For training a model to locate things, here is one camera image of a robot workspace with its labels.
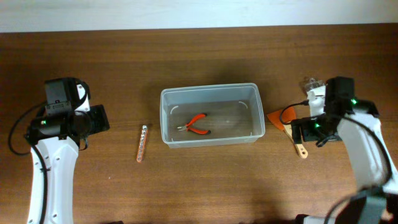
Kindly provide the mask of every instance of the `orange blade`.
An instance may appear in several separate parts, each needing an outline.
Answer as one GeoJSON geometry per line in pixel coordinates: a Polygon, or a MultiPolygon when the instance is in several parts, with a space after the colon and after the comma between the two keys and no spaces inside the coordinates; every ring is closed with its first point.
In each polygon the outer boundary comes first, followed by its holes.
{"type": "MultiPolygon", "coordinates": [[[[268,120],[279,130],[283,131],[285,129],[284,125],[279,121],[279,116],[282,110],[275,111],[272,113],[267,114],[268,120]]],[[[289,122],[296,119],[296,112],[294,111],[293,107],[287,108],[282,115],[282,119],[284,122],[289,122]]]]}

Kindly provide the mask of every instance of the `gray container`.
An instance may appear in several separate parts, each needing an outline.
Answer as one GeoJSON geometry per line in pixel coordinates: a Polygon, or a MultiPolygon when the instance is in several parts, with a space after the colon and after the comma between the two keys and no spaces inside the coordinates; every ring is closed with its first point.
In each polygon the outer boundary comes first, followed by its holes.
{"type": "Polygon", "coordinates": [[[193,86],[162,91],[160,128],[170,148],[217,146],[255,142],[266,132],[259,90],[254,83],[193,86]],[[200,135],[178,131],[200,113],[193,128],[210,130],[200,135]]]}

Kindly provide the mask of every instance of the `orange plier handle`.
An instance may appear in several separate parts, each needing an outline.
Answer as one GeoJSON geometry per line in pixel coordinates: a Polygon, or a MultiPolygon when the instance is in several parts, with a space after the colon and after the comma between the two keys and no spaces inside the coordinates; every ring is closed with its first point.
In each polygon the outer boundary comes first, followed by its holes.
{"type": "Polygon", "coordinates": [[[190,126],[193,125],[195,122],[197,122],[199,119],[206,118],[206,116],[207,116],[207,114],[201,113],[201,114],[198,114],[198,115],[196,115],[195,117],[193,117],[192,120],[191,120],[188,124],[185,125],[186,130],[187,130],[187,131],[192,131],[192,132],[197,133],[197,134],[210,134],[210,133],[211,133],[210,130],[203,131],[203,130],[197,130],[197,129],[195,129],[195,128],[191,128],[191,127],[190,127],[190,126]]]}

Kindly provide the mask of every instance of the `white wall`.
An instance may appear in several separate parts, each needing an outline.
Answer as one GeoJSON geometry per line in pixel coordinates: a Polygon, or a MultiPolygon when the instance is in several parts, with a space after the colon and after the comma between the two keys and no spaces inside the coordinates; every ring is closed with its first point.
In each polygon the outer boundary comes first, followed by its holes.
{"type": "Polygon", "coordinates": [[[0,32],[398,22],[398,0],[2,0],[0,32]]]}

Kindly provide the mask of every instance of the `wire cutters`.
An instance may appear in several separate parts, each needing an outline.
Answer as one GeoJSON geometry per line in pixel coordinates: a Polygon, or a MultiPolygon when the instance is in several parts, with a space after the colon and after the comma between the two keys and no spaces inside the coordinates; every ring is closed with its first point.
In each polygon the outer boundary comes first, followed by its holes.
{"type": "Polygon", "coordinates": [[[197,134],[210,134],[211,133],[210,130],[202,131],[202,130],[197,130],[195,128],[191,128],[190,127],[191,125],[193,125],[199,119],[206,118],[206,116],[207,116],[207,114],[205,114],[205,113],[198,114],[195,117],[193,117],[192,120],[188,124],[186,124],[184,126],[179,126],[179,127],[177,127],[177,129],[179,129],[179,131],[184,131],[184,130],[192,131],[192,132],[197,133],[197,134]]]}

